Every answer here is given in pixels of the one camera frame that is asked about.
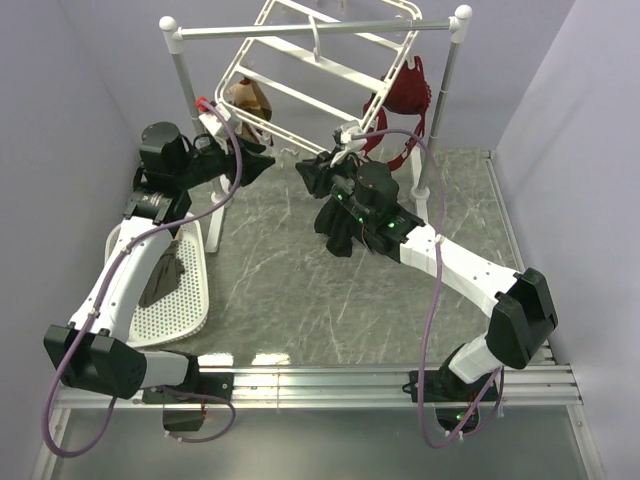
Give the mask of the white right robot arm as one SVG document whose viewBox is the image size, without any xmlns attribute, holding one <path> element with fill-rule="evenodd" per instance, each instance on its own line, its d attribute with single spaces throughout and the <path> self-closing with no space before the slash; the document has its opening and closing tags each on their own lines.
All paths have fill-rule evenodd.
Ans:
<svg viewBox="0 0 640 480">
<path fill-rule="evenodd" d="M 434 277 L 462 294 L 488 318 L 485 333 L 456 348 L 439 370 L 417 382 L 430 402 L 477 399 L 490 375 L 524 369 L 558 325 L 546 277 L 500 266 L 437 233 L 402 207 L 390 168 L 355 157 L 334 164 L 328 152 L 295 168 L 307 191 L 324 200 L 314 229 L 327 250 L 348 257 L 353 243 Z"/>
</svg>

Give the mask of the white clip hanger frame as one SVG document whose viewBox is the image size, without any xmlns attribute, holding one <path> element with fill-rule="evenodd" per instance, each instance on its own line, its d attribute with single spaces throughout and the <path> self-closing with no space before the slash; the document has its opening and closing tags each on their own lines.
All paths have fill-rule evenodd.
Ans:
<svg viewBox="0 0 640 480">
<path fill-rule="evenodd" d="M 305 16 L 284 7 L 283 4 L 286 1 L 273 2 L 276 5 L 266 19 L 267 24 L 293 25 L 306 22 Z M 301 1 L 296 2 L 321 12 Z M 320 43 L 321 51 L 325 56 L 377 79 L 385 75 L 395 58 L 393 51 L 353 34 L 324 35 Z M 253 43 L 244 63 L 269 79 L 299 90 L 356 117 L 361 116 L 372 104 L 373 95 L 370 91 L 302 63 L 260 42 Z M 243 77 L 245 76 L 234 75 L 227 88 Z M 270 122 L 321 146 L 321 151 L 330 149 L 331 132 L 344 124 L 341 119 L 321 112 L 271 87 L 259 85 L 270 98 L 274 110 Z"/>
</svg>

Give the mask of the black striped underwear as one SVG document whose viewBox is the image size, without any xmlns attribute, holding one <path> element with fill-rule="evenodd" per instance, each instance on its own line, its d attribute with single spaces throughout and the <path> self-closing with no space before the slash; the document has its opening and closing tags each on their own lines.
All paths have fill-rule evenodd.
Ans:
<svg viewBox="0 0 640 480">
<path fill-rule="evenodd" d="M 334 196 L 330 196 L 320 209 L 314 231 L 326 237 L 326 249 L 338 258 L 352 256 L 353 241 L 365 243 L 363 226 Z"/>
</svg>

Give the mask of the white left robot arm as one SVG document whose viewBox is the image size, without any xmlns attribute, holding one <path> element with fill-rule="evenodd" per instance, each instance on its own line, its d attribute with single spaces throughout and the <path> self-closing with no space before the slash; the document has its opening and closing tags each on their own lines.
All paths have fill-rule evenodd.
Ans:
<svg viewBox="0 0 640 480">
<path fill-rule="evenodd" d="M 219 176 L 247 186 L 275 163 L 246 141 L 223 149 L 211 135 L 203 138 L 206 145 L 196 147 L 170 122 L 143 131 L 139 154 L 145 179 L 126 204 L 117 246 L 87 300 L 66 325 L 52 325 L 45 334 L 57 383 L 121 399 L 163 386 L 180 402 L 200 394 L 194 356 L 143 353 L 127 341 L 143 291 L 185 222 L 190 189 Z"/>
</svg>

